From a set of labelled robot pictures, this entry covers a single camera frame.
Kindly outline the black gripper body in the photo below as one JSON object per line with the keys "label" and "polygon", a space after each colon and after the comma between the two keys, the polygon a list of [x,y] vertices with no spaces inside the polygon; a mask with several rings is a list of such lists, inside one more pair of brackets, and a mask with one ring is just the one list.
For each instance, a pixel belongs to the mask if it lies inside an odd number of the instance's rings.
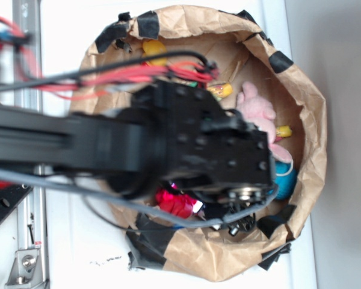
{"label": "black gripper body", "polygon": [[232,236],[255,228],[276,194],[267,133],[240,117],[206,117],[177,137],[171,193],[202,203],[199,217]]}

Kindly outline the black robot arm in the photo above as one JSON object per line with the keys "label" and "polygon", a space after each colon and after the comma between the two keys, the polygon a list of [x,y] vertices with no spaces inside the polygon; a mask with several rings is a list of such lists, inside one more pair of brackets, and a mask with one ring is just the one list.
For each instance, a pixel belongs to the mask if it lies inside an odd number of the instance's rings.
{"label": "black robot arm", "polygon": [[[0,107],[0,181],[98,197],[175,228],[232,226],[276,196],[268,138],[210,92],[158,80],[109,116]],[[140,199],[164,189],[221,213],[187,221]]]}

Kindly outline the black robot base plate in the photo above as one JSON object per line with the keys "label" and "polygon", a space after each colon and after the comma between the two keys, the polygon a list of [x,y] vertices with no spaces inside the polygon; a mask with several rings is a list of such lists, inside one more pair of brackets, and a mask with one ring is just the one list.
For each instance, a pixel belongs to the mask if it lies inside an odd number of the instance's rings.
{"label": "black robot base plate", "polygon": [[0,225],[30,193],[32,187],[0,181]]}

